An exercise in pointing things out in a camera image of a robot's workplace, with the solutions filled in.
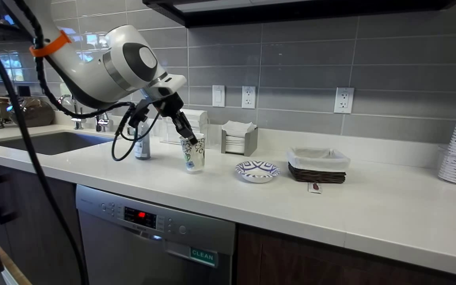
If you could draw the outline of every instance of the gray tile backsplash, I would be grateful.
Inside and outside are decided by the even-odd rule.
[[[447,143],[456,122],[456,6],[203,29],[184,29],[141,0],[57,0],[52,10],[81,41],[122,24],[139,29],[160,62],[188,78],[182,98],[212,124]],[[226,108],[211,106],[212,84],[226,86]],[[257,87],[257,109],[241,108],[242,86]],[[353,114],[333,112],[339,86],[356,89]]]

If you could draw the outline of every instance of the dishwasher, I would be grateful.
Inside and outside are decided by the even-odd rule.
[[[234,223],[78,185],[93,285],[231,285]]]

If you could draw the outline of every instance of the blue patterned plate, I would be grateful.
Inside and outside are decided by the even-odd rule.
[[[268,184],[277,177],[279,168],[266,162],[242,162],[234,168],[234,174],[252,184]]]

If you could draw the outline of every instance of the dark cabinet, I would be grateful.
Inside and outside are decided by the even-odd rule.
[[[48,181],[81,245],[74,185]],[[33,283],[81,283],[73,250],[35,174],[0,166],[0,244]]]
[[[456,285],[456,276],[302,241],[238,228],[238,285]]]

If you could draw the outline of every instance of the kitchen counter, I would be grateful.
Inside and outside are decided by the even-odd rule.
[[[73,131],[43,127],[32,133],[62,130]],[[0,138],[11,136],[19,131],[0,130]],[[321,185],[323,193],[314,195],[288,176],[287,144],[307,141],[352,157],[345,184]],[[252,158],[280,166],[277,181],[264,185],[234,179],[234,165],[247,158],[217,149],[207,150],[200,174],[184,171],[179,146],[154,138],[147,162],[116,163],[109,149],[100,144],[40,158],[54,179],[456,274],[456,185],[426,168],[440,146],[263,130]],[[22,150],[0,147],[0,165],[32,171]]]

